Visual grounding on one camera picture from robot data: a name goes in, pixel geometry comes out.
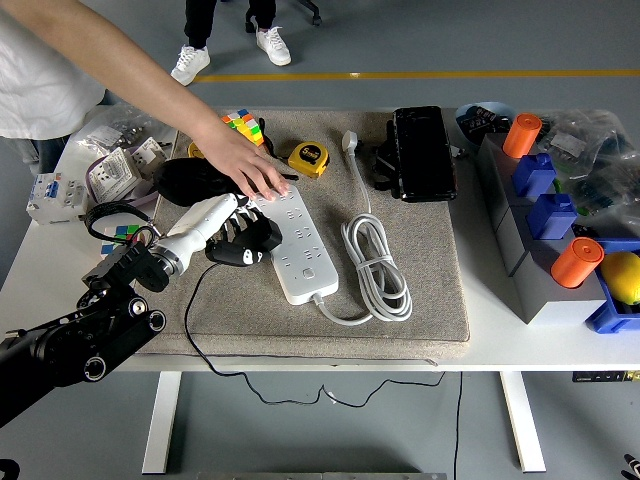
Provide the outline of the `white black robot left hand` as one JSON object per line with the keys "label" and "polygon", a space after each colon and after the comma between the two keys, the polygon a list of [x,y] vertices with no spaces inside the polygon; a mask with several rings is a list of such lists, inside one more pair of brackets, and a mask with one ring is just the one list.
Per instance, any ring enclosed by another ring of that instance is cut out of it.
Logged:
{"label": "white black robot left hand", "polygon": [[282,243],[278,225],[243,195],[225,194],[194,204],[152,248],[168,275],[181,275],[194,253],[214,263],[247,267]]}

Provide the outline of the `person's hand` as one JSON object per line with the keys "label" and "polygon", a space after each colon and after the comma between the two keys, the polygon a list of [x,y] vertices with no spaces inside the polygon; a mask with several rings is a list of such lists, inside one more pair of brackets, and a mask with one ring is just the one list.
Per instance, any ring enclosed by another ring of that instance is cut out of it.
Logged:
{"label": "person's hand", "polygon": [[282,195],[289,192],[289,183],[267,159],[266,153],[219,118],[198,124],[189,135],[205,158],[250,199],[260,194],[272,200],[274,192]]}

